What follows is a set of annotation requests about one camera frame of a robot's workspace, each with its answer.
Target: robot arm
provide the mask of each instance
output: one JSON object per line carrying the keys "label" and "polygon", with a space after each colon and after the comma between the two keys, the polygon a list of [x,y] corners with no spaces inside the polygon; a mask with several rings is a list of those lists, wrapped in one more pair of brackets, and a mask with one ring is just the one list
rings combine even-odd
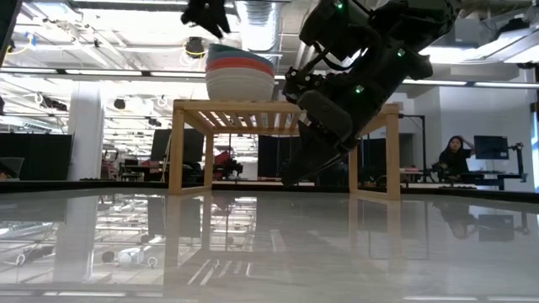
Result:
{"label": "robot arm", "polygon": [[[459,0],[390,0],[370,11],[356,0],[320,1],[300,33],[318,55],[286,73],[283,94],[307,111],[311,123],[299,122],[302,148],[282,173],[284,185],[324,170],[353,150],[361,130],[406,77],[432,76],[429,57],[419,52],[451,30],[459,7]],[[328,54],[341,61],[356,59],[341,67]],[[312,74],[320,61],[340,73]]]}

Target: white bowl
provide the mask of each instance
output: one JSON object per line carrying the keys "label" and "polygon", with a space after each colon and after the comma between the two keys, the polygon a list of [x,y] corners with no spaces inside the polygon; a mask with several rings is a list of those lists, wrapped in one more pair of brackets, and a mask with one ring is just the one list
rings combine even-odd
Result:
{"label": "white bowl", "polygon": [[270,101],[275,79],[258,70],[227,67],[207,72],[205,85],[210,100]]}

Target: stack of bowls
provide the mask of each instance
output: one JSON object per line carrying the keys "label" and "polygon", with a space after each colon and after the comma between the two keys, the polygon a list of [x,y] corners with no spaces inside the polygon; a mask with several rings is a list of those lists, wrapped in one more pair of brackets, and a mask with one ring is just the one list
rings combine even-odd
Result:
{"label": "stack of bowls", "polygon": [[274,66],[248,51],[210,44],[205,85],[210,100],[270,101],[275,85]]}

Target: white column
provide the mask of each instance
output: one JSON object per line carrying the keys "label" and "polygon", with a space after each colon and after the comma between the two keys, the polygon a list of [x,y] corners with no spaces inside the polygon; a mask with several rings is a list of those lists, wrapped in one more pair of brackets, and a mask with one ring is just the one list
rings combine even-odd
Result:
{"label": "white column", "polygon": [[99,82],[75,82],[68,133],[73,135],[69,180],[99,178],[103,148],[104,106]]}
{"label": "white column", "polygon": [[53,280],[84,283],[92,275],[98,196],[67,200],[66,221],[58,226]]}

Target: woman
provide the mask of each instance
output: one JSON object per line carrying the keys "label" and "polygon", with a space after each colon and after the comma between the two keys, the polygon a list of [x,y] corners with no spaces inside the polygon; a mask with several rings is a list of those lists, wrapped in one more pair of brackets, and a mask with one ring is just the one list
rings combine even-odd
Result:
{"label": "woman", "polygon": [[469,173],[466,159],[475,154],[475,147],[462,136],[453,136],[446,149],[440,154],[439,164],[446,171],[446,176],[452,179],[460,179],[462,173]]}

